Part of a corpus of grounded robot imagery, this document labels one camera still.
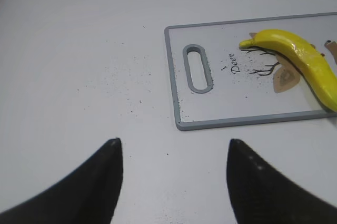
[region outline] banana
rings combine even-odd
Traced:
[[[240,42],[240,48],[258,46],[287,57],[303,74],[317,98],[337,112],[337,78],[324,57],[305,39],[283,30],[263,30]]]

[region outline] white table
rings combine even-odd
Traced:
[[[181,132],[164,28],[337,11],[337,0],[0,0],[0,211],[123,141],[113,223],[235,223],[230,138],[337,206],[337,121]]]

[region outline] white cutting board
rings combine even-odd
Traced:
[[[259,118],[263,119],[260,123],[266,123],[278,121],[273,118],[286,121],[332,115],[322,110],[303,77],[292,89],[275,93],[273,75],[280,66],[269,76],[250,74],[254,70],[268,69],[265,65],[276,63],[276,57],[261,55],[261,51],[247,54],[239,49],[239,42],[250,39],[249,33],[273,28],[290,31],[314,44],[319,52],[325,54],[337,75],[334,58],[324,47],[327,40],[337,40],[337,15],[333,13],[168,27],[165,38],[179,129],[256,124]],[[182,51],[190,44],[205,49],[214,84],[207,93],[195,93],[187,84]],[[233,57],[237,62],[234,68]]]

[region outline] cutting board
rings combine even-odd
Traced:
[[[239,49],[239,42],[249,39],[250,33],[273,28],[309,41],[337,75],[336,61],[324,46],[328,40],[337,40],[337,13],[169,26],[165,41],[178,129],[337,115],[322,107],[301,75],[294,86],[283,90],[281,85],[289,75],[281,72],[282,64],[271,51]]]

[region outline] toy banana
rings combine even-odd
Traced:
[[[282,30],[263,30],[240,42],[240,48],[258,46],[277,51],[301,71],[317,98],[337,112],[337,78],[324,57],[305,39]]]

